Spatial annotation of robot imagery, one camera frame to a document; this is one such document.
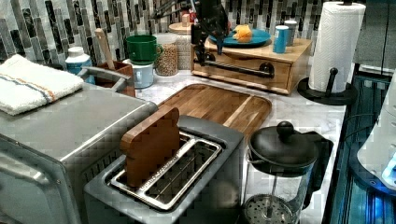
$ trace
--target green mug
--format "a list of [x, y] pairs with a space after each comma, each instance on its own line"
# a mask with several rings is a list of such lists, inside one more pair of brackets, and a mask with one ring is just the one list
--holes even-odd
[[154, 63], [163, 53], [163, 47], [157, 44], [154, 35], [131, 35], [126, 38], [129, 59], [134, 64]]

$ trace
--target paper towel roll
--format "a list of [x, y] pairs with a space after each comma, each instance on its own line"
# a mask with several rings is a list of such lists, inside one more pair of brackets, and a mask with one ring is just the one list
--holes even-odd
[[356, 3], [352, 6], [343, 6], [343, 2], [323, 4], [309, 88], [326, 91], [330, 69], [335, 67], [338, 74], [332, 92], [346, 89], [365, 9], [366, 6]]

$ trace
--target utensil holder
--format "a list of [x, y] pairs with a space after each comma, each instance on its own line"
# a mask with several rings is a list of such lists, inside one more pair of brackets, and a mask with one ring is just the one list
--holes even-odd
[[[128, 63], [120, 63], [120, 62], [117, 62], [117, 61], [113, 61], [113, 63], [114, 63], [114, 67], [116, 69], [115, 72], [121, 73], [121, 74], [123, 74], [125, 76], [128, 76], [128, 77], [131, 77], [134, 74], [133, 73], [133, 68], [132, 68], [132, 66], [130, 64], [128, 64]], [[107, 63], [98, 64], [97, 67], [110, 70], [108, 68], [108, 64]], [[112, 86], [114, 86], [115, 83], [116, 82], [112, 81], [112, 80], [99, 78], [99, 77], [96, 78], [96, 85], [100, 86], [100, 87], [111, 88]], [[127, 86], [120, 93], [135, 97], [134, 86]]]

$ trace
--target french press lid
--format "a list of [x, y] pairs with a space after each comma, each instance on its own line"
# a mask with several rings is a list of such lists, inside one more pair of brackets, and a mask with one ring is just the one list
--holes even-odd
[[259, 129], [250, 136], [248, 146], [253, 166], [269, 175], [304, 175], [318, 158], [314, 142], [287, 121]]

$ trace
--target canister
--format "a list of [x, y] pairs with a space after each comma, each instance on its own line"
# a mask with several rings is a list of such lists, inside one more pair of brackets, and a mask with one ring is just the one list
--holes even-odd
[[163, 48], [161, 54], [155, 61], [155, 71], [159, 76], [173, 76], [178, 72], [177, 63], [177, 35], [175, 34], [157, 34], [157, 43]]
[[152, 85], [154, 82], [153, 65], [154, 63], [147, 65], [133, 64], [131, 60], [127, 59], [123, 63], [129, 63], [132, 65], [134, 73], [134, 88], [145, 89]]
[[293, 46], [294, 34], [297, 27], [297, 21], [285, 21], [285, 25], [289, 27], [288, 38], [286, 41], [286, 46]]
[[189, 21], [169, 25], [169, 32], [177, 35], [178, 70], [191, 70], [191, 23]]
[[[68, 50], [69, 56], [66, 59], [66, 68], [69, 73], [77, 75], [82, 66], [92, 66], [90, 55], [84, 53], [82, 47], [73, 47]], [[85, 82], [95, 84], [93, 76], [89, 76]]]
[[274, 52], [285, 53], [289, 27], [285, 25], [278, 25], [275, 28]]

